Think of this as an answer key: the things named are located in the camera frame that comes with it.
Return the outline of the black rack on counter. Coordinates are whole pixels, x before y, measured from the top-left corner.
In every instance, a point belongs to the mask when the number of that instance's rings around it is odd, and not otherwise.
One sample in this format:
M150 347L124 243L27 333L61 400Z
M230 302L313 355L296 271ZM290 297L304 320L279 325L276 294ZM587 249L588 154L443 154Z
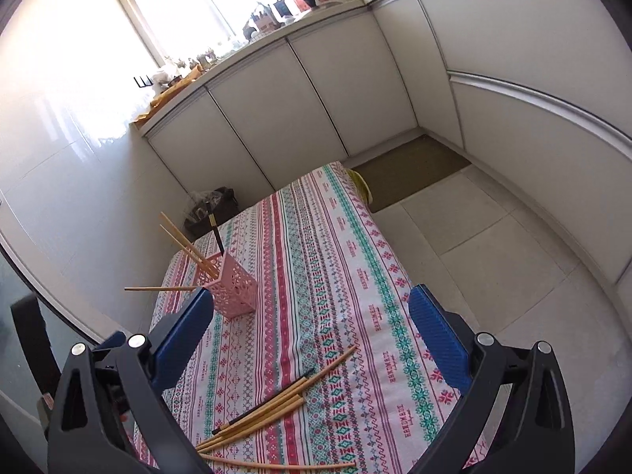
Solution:
M136 86L140 89L151 88L153 86L153 80L149 76L134 76L133 77Z

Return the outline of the bamboo chopstick sticking sideways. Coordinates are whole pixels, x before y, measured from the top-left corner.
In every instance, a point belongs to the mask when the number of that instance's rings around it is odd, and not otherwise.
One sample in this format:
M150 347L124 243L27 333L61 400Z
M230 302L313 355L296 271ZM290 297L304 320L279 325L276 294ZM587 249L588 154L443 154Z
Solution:
M126 292L188 292L198 289L197 286L156 286L156 287L124 287Z

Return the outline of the white kitchen cabinets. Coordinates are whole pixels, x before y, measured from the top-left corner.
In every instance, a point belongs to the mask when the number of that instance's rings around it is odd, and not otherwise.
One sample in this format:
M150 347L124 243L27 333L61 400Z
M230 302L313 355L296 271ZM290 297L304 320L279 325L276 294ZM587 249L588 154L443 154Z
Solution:
M603 0L355 0L248 45L141 128L186 190L254 203L425 131L631 293L631 47Z

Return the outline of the yellow chair under table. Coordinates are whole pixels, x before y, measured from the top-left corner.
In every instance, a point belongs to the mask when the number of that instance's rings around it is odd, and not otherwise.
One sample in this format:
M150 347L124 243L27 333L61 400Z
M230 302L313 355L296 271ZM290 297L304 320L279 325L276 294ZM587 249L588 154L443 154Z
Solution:
M362 199L364 204L369 207L373 202L373 195L363 176L353 169L346 168L345 171L352 180L352 184L355 186L355 191L358 196Z

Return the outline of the brown floor mat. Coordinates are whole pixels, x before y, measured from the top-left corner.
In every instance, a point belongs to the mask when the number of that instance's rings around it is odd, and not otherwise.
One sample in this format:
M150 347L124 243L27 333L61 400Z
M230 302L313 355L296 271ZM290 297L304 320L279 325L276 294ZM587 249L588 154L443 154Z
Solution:
M373 160L352 167L372 195L370 209L381 211L470 165L436 139L423 135Z

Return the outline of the long bamboo chopstick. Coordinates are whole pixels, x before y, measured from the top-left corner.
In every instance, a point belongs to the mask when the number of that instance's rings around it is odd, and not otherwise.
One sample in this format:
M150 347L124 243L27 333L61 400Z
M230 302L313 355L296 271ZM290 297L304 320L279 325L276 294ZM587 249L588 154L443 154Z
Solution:
M330 371L332 371L334 369L337 369L337 366L342 364L342 363L344 363L349 356L352 356L357 351L357 349L358 349L357 346L352 346L347 351L345 351L342 355L340 355L337 359L335 359L333 362L331 362L330 364L325 366L325 368L322 368L322 370L312 374L304 382L299 382L297 385L295 385L289 391L285 391L284 394L287 394L290 391L299 391L299 393L302 393L303 391L306 391L314 383L319 381L321 378L325 377Z

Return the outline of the pink perforated utensil holder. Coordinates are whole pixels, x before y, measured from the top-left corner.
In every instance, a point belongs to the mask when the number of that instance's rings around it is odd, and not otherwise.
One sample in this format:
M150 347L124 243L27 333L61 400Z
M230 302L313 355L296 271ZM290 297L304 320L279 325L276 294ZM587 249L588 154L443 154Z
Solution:
M215 310L225 319L251 314L257 307L257 282L242 265L224 252L212 255L207 261L218 271L218 278L197 267L194 284L207 288L213 296Z

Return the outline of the yellow cloth on counter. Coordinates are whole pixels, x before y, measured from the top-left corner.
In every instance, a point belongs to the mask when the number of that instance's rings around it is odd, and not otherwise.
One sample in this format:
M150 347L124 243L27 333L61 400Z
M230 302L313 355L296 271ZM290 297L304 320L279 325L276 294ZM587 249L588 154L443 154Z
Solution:
M161 108L163 108L169 101L171 101L176 95L182 92L189 85L194 83L201 75L203 75L203 69L200 65L196 65L191 72L184 78L181 78L176 83L173 83L168 89L156 96L149 105L149 109L145 113L138 115L132 124L137 128L140 128L149 121Z

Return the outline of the patterned tablecloth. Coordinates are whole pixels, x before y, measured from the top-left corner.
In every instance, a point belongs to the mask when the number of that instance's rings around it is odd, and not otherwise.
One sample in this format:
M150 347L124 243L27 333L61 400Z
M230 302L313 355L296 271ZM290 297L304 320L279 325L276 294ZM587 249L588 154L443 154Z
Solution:
M406 473L459 399L414 323L411 281L337 163L303 175L220 228L257 282L257 307L215 317L164 398L193 443L352 346L298 410L214 456L320 473Z

